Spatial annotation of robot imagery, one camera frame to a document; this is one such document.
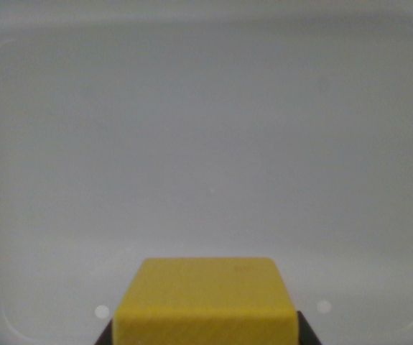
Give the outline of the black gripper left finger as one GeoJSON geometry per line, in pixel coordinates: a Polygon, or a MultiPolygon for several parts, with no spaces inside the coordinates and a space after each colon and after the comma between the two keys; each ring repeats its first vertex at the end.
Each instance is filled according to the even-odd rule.
{"type": "Polygon", "coordinates": [[[95,345],[113,345],[112,329],[113,319],[111,319],[108,325],[104,328],[103,332],[96,340],[95,345]]]}

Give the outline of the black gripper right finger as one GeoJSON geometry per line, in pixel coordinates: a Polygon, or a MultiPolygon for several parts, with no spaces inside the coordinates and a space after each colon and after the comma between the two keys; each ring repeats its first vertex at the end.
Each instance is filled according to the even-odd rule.
{"type": "Polygon", "coordinates": [[[321,341],[313,331],[311,325],[308,323],[307,319],[300,310],[297,311],[297,319],[299,328],[298,344],[322,345],[321,341]]]}

